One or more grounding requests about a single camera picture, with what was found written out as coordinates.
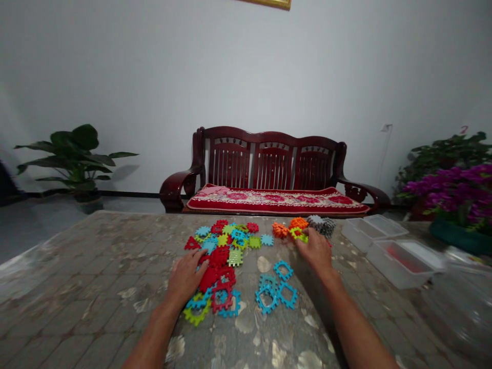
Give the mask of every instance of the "seat cushion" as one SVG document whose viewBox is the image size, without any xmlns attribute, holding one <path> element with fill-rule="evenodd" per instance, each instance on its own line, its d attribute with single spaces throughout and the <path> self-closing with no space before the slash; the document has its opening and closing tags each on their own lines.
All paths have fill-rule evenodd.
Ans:
<svg viewBox="0 0 492 369">
<path fill-rule="evenodd" d="M 203 188 L 213 187 L 208 183 Z M 229 188 L 228 191 L 198 193 L 187 207 L 199 211 L 255 214 L 364 214 L 369 207 L 342 195 L 333 187 L 320 191 L 254 190 Z"/>
</svg>

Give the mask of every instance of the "electrical outlet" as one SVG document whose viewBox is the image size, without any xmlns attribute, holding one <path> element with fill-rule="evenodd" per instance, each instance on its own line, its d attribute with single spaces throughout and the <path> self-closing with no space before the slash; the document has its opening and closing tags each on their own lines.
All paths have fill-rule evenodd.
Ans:
<svg viewBox="0 0 492 369">
<path fill-rule="evenodd" d="M 393 127 L 393 125 L 392 125 L 392 124 L 384 124 L 384 125 L 381 127 L 380 131 L 381 131 L 381 132 L 387 132 L 387 131 L 389 131 L 389 130 L 390 130 L 390 127 Z"/>
</svg>

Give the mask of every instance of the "wooden bench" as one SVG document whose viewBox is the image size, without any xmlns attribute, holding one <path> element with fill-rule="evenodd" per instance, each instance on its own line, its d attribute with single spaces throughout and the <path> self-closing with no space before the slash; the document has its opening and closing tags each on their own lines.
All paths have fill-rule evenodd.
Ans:
<svg viewBox="0 0 492 369">
<path fill-rule="evenodd" d="M 191 167 L 164 181 L 160 200 L 168 213 L 183 211 L 181 190 L 191 198 L 199 177 L 200 188 L 213 183 L 259 190 L 322 190 L 342 183 L 346 196 L 355 201 L 363 202 L 367 195 L 372 196 L 371 213 L 389 205 L 390 199 L 380 189 L 345 178 L 346 151 L 344 142 L 320 136 L 295 138 L 281 132 L 249 133 L 234 127 L 201 127 L 193 133 Z"/>
</svg>

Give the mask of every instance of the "bench backrest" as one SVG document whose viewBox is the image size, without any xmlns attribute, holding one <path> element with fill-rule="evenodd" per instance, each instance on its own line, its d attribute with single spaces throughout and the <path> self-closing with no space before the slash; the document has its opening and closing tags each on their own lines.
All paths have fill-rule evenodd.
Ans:
<svg viewBox="0 0 492 369">
<path fill-rule="evenodd" d="M 322 190 L 336 184 L 346 150 L 345 143 L 325 137 L 249 133 L 235 127 L 202 127 L 197 135 L 194 153 L 200 153 L 201 186 L 208 175 L 207 182 L 218 186 Z"/>
</svg>

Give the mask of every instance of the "plant pot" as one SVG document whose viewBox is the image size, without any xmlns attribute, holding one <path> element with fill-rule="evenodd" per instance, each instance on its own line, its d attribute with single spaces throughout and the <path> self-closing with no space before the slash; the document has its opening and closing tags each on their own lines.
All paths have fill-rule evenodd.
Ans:
<svg viewBox="0 0 492 369">
<path fill-rule="evenodd" d="M 437 239 L 473 255 L 492 255 L 492 237 L 437 217 L 429 227 L 430 234 Z"/>
<path fill-rule="evenodd" d="M 103 198 L 98 190 L 75 194 L 74 197 L 84 214 L 92 214 L 97 210 L 104 209 Z"/>
<path fill-rule="evenodd" d="M 436 218 L 436 214 L 422 214 L 424 210 L 427 210 L 425 203 L 427 202 L 427 196 L 420 196 L 417 202 L 410 209 L 410 221 L 433 221 Z"/>
</svg>

